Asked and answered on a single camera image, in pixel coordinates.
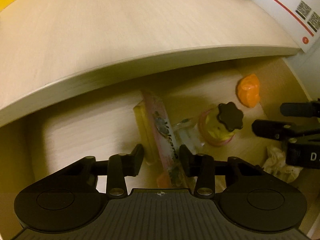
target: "circular pad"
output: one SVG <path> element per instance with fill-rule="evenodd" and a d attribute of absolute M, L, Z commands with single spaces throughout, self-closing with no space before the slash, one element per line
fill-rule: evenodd
<path fill-rule="evenodd" d="M 75 195 L 65 189 L 50 189 L 41 193 L 37 202 L 40 207 L 48 210 L 59 210 L 70 206 L 75 200 Z"/>
<path fill-rule="evenodd" d="M 65 232 L 86 225 L 103 206 L 101 194 L 76 176 L 41 181 L 22 190 L 14 201 L 20 222 L 41 232 Z"/>
<path fill-rule="evenodd" d="M 234 223 L 261 232 L 293 228 L 307 210 L 304 195 L 273 176 L 244 176 L 220 194 L 219 205 Z"/>

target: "black star-shaped lid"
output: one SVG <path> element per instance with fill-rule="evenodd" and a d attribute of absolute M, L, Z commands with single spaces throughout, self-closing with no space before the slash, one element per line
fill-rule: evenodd
<path fill-rule="evenodd" d="M 223 123 L 229 132 L 233 132 L 235 129 L 242 129 L 243 112 L 236 107 L 234 102 L 221 103 L 218 108 L 218 121 Z"/>

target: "crumpled paper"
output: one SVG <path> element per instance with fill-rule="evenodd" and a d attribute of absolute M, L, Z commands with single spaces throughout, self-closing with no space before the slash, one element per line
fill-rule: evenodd
<path fill-rule="evenodd" d="M 267 146 L 267 152 L 268 159 L 262 166 L 264 171 L 287 183 L 293 182 L 299 176 L 303 168 L 287 165 L 285 152 L 275 146 Z"/>

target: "orange toy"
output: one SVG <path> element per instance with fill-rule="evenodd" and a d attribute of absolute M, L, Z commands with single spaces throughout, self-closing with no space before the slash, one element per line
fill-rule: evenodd
<path fill-rule="evenodd" d="M 240 102 L 247 107 L 255 107 L 260 101 L 260 82 L 255 74 L 244 77 L 238 84 L 237 95 Z"/>

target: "qr code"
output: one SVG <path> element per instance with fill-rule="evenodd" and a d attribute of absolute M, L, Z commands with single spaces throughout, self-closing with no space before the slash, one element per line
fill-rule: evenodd
<path fill-rule="evenodd" d="M 296 13 L 299 14 L 304 20 L 307 18 L 310 12 L 311 8 L 304 1 L 301 1 L 296 8 Z"/>
<path fill-rule="evenodd" d="M 308 21 L 308 24 L 315 32 L 317 32 L 320 29 L 320 16 L 317 15 L 316 12 L 313 12 Z"/>

